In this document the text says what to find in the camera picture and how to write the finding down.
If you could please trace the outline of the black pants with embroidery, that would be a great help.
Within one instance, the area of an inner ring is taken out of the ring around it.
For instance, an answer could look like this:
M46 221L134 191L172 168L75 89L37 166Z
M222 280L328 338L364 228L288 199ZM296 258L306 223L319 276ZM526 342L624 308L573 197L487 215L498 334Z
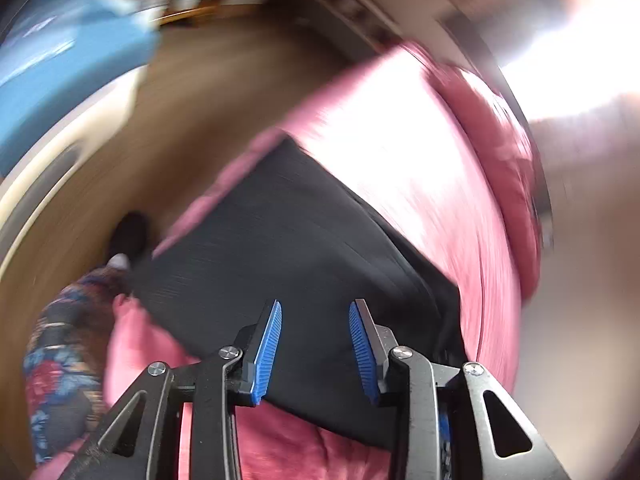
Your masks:
M267 400L386 450L395 412L363 392L350 304L364 300L375 322L427 359L459 365L465 357L457 286L291 139L192 231L138 264L129 283L153 321L196 358L279 301L283 325Z

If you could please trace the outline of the black shoe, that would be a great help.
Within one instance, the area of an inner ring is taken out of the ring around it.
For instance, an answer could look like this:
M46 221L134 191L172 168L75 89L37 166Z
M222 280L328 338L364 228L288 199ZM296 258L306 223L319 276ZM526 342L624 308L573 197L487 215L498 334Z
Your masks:
M107 244L106 265L130 269L146 253L151 241L150 219L140 211L122 217Z

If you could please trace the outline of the floral patterned trouser leg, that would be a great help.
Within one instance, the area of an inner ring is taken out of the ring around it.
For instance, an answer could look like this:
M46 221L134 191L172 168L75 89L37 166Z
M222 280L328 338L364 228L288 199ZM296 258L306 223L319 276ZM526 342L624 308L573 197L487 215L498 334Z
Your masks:
M107 411L103 385L113 304L126 292L126 272L102 266L67 285L40 312L23 360L38 467L85 437Z

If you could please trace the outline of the pink bed sheet mattress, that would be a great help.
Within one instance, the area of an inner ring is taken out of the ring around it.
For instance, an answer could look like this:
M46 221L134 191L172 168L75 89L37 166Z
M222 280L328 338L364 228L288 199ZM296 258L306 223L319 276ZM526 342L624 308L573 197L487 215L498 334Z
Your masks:
M520 278L483 168L428 80L436 65L416 44L403 44L327 84L229 162L171 226L154 256L201 223L288 134L458 285L466 355L512 390ZM125 297L113 304L103 390L109 408L149 362L195 361L137 298ZM390 452L316 428L267 402L240 410L239 422L247 479L387 477Z

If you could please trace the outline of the white bedside table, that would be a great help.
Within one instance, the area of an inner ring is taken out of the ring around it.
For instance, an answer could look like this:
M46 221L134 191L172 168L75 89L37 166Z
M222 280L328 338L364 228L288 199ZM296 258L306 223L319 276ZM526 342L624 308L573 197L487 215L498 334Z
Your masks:
M373 0L307 0L300 18L355 63L402 41L397 23Z

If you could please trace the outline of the blue yellow padded chair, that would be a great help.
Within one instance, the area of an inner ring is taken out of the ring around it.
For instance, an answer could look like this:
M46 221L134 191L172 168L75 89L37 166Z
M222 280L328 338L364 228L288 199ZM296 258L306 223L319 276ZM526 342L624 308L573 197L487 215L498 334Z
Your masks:
M158 31L138 0L53 0L1 48L1 263L128 122Z

